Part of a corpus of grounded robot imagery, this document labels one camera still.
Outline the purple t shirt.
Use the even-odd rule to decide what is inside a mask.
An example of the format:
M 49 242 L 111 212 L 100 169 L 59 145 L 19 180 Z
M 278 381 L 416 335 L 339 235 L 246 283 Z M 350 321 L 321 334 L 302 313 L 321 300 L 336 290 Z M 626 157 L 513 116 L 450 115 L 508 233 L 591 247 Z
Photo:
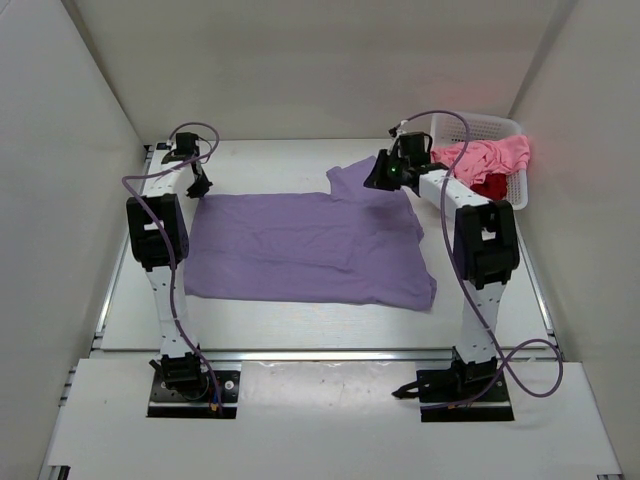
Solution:
M 372 157 L 326 173 L 327 193 L 208 195 L 184 265 L 187 294 L 208 299 L 431 309 L 437 282 L 407 194 L 364 187 Z

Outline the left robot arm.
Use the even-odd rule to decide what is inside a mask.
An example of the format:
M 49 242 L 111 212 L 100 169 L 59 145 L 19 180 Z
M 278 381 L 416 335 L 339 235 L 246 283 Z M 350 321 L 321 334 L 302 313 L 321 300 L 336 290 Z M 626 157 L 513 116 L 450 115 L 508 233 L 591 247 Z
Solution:
M 122 179 L 130 194 L 131 251 L 151 285 L 160 324 L 160 354 L 152 365 L 175 378 L 175 388 L 188 400 L 206 395 L 210 377 L 186 305 L 183 269 L 189 234 L 181 200 L 199 200 L 209 192 L 212 183 L 202 163 L 216 147 L 195 133 L 174 131 L 156 147 L 147 174 Z

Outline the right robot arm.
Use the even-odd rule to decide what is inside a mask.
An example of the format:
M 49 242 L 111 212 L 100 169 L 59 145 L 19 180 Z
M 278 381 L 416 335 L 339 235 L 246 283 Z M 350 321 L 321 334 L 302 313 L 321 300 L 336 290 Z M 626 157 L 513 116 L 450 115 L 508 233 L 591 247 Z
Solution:
M 379 151 L 364 181 L 370 189 L 411 189 L 437 206 L 453 221 L 453 236 L 445 247 L 465 295 L 460 338 L 454 346 L 459 368 L 449 375 L 449 387 L 460 399 L 470 400 L 497 369 L 495 328 L 506 284 L 520 262 L 511 204 L 492 201 L 455 179 L 445 165 L 431 159 L 433 139 L 424 132 L 390 131 L 391 146 Z

